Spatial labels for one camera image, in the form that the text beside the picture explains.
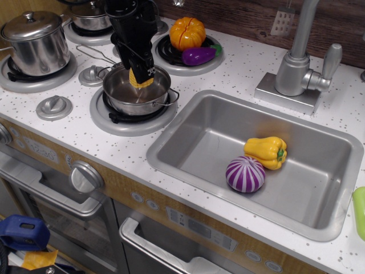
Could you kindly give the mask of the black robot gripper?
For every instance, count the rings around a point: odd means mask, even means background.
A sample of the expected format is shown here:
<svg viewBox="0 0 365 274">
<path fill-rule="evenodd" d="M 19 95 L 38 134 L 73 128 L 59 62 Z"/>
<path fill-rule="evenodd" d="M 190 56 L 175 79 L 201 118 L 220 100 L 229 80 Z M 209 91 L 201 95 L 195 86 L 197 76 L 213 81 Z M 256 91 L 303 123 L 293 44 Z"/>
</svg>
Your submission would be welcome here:
<svg viewBox="0 0 365 274">
<path fill-rule="evenodd" d="M 137 83 L 155 76 L 151 52 L 152 37 L 157 33 L 154 7 L 110 7 L 109 18 L 115 44 L 125 68 L 132 68 Z"/>
</svg>

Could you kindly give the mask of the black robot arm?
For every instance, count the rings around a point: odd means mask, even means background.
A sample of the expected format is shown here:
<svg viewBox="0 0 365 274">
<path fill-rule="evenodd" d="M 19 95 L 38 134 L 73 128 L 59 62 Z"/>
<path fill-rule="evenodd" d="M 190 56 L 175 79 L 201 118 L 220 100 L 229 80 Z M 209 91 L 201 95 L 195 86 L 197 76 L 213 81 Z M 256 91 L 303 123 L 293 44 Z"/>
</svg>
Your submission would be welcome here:
<svg viewBox="0 0 365 274">
<path fill-rule="evenodd" d="M 152 1 L 106 1 L 105 12 L 113 27 L 111 42 L 124 67 L 131 69 L 136 82 L 152 79 L 155 65 L 151 39 L 157 33 Z"/>
</svg>

